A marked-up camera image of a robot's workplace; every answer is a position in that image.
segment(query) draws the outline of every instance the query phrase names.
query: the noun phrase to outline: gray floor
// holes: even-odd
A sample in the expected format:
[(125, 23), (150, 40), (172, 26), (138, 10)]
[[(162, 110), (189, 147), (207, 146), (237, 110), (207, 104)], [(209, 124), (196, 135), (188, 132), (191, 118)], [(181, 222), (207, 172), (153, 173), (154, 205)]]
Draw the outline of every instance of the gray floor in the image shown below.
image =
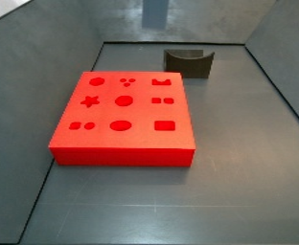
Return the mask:
[(54, 165), (22, 243), (299, 243), (299, 122), (244, 47), (110, 44), (94, 69), (161, 71), (172, 48), (216, 52), (184, 80), (192, 167)]

